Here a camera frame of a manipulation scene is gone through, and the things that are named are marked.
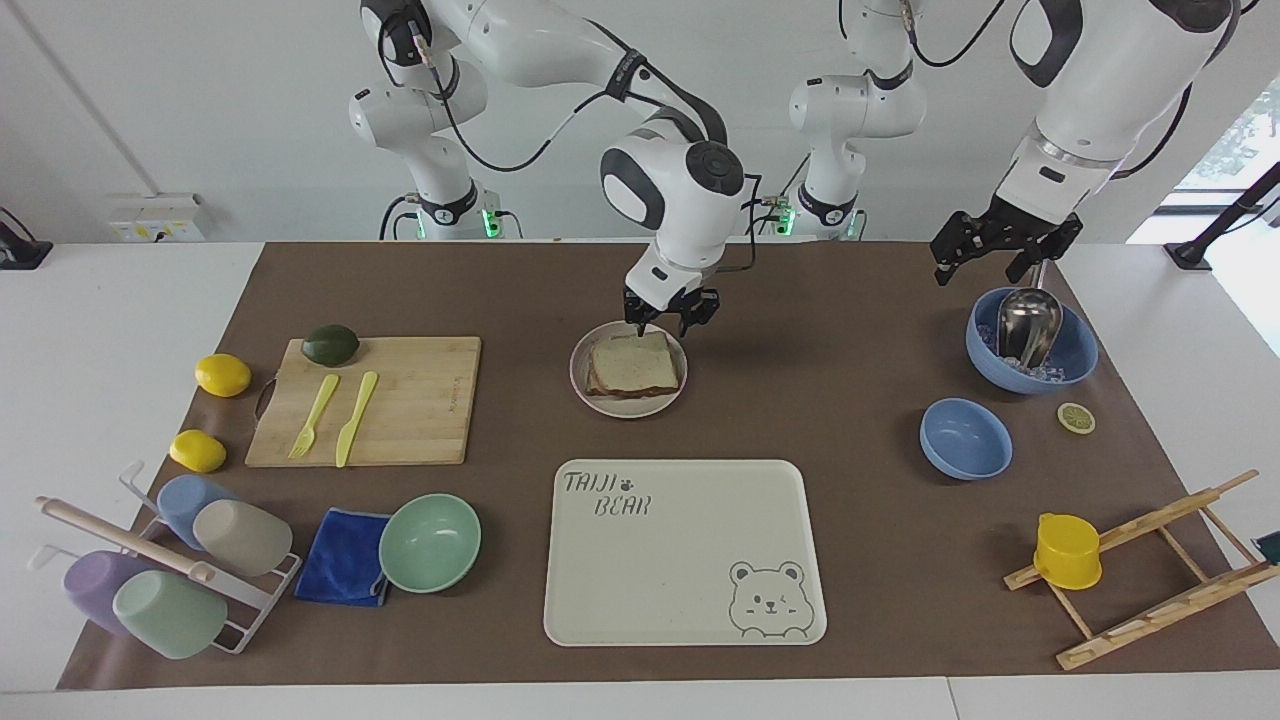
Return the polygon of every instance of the bear face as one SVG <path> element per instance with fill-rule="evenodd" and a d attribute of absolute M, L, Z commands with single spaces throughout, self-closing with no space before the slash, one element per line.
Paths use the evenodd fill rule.
<path fill-rule="evenodd" d="M 783 562 L 777 570 L 756 570 L 746 562 L 735 562 L 728 574 L 733 580 L 728 618 L 744 637 L 750 632 L 765 638 L 791 632 L 808 637 L 814 612 L 799 565 Z"/>

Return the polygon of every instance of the purple cup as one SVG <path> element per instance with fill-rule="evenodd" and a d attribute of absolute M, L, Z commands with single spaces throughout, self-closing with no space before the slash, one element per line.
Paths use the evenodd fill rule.
<path fill-rule="evenodd" d="M 111 601 L 125 582 L 156 566 L 123 552 L 97 550 L 72 562 L 63 575 L 63 589 L 72 605 L 93 624 L 113 635 L 128 637 L 129 630 L 115 618 Z"/>
<path fill-rule="evenodd" d="M 220 484 L 200 475 L 178 475 L 160 488 L 156 496 L 156 506 L 160 509 L 160 518 L 164 519 L 173 534 L 182 538 L 182 542 L 192 550 L 205 551 L 205 546 L 196 539 L 196 515 L 206 505 L 219 500 L 239 500 Z"/>

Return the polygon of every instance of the yellow mug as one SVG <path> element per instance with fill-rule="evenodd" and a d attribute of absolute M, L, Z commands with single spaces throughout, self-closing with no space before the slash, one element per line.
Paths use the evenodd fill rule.
<path fill-rule="evenodd" d="M 1068 591 L 1083 591 L 1102 579 L 1098 530 L 1074 515 L 1041 515 L 1036 532 L 1036 570 Z"/>

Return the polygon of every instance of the blue towel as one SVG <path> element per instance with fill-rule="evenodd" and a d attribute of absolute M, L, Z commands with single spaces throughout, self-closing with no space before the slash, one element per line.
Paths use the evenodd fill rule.
<path fill-rule="evenodd" d="M 378 560 L 378 541 L 390 515 L 348 512 L 330 507 L 320 521 L 293 597 L 310 602 L 380 607 L 387 575 Z"/>

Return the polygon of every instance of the green bowl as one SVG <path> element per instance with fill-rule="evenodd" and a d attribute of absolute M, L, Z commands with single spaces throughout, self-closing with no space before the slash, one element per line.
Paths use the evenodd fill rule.
<path fill-rule="evenodd" d="M 443 591 L 467 574 L 480 555 L 480 518 L 465 500 L 424 495 L 392 515 L 378 542 L 378 561 L 402 591 Z"/>

